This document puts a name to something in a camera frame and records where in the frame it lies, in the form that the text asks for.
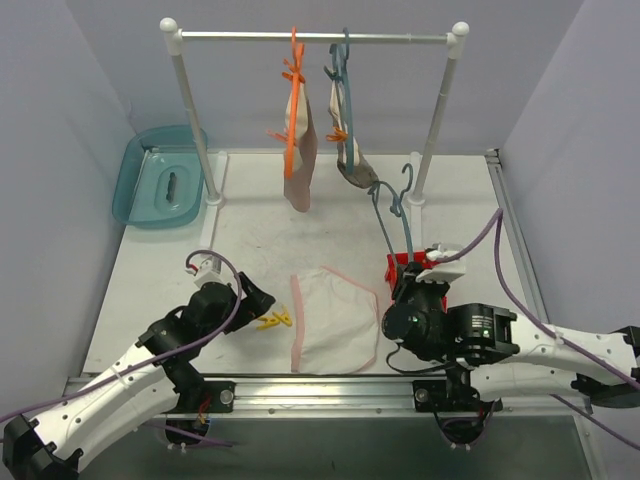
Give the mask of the yellow clothespin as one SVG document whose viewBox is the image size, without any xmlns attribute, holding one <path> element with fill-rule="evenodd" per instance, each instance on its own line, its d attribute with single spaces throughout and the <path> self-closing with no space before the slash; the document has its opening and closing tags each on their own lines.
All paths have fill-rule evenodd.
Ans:
<svg viewBox="0 0 640 480">
<path fill-rule="evenodd" d="M 281 316 L 279 314 L 272 316 L 264 316 L 257 319 L 259 325 L 256 327 L 259 331 L 277 327 L 281 324 Z"/>
<path fill-rule="evenodd" d="M 280 310 L 273 313 L 274 317 L 287 327 L 293 326 L 293 320 L 285 304 L 280 305 Z"/>
</svg>

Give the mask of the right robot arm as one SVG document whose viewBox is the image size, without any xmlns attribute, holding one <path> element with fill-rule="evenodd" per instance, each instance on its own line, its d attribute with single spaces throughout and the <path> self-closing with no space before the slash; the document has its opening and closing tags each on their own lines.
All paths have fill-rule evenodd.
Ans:
<svg viewBox="0 0 640 480">
<path fill-rule="evenodd" d="M 606 334 L 540 329 L 506 308 L 450 306 L 454 277 L 420 262 L 389 265 L 385 276 L 391 305 L 382 319 L 384 336 L 430 364 L 412 374 L 418 410 L 471 412 L 504 397 L 541 395 L 638 407 L 638 328 Z"/>
</svg>

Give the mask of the white pink-trimmed underwear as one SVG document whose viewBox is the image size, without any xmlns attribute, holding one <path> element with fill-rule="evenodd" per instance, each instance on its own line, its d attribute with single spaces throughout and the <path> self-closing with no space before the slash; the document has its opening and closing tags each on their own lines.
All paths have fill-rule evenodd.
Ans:
<svg viewBox="0 0 640 480">
<path fill-rule="evenodd" d="M 295 274 L 290 284 L 296 329 L 293 373 L 355 374 L 375 362 L 380 325 L 371 289 L 327 267 Z"/>
</svg>

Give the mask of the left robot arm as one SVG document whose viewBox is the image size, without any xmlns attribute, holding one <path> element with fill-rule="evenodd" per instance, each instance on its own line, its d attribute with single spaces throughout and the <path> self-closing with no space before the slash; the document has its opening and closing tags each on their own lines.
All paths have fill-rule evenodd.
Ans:
<svg viewBox="0 0 640 480">
<path fill-rule="evenodd" d="M 185 305 L 152 323 L 126 352 L 85 387 L 20 413 L 4 427 L 2 463 L 15 479 L 76 479 L 103 450 L 153 417 L 190 411 L 206 382 L 192 365 L 217 335 L 232 333 L 274 305 L 245 274 L 240 290 L 212 281 Z"/>
</svg>

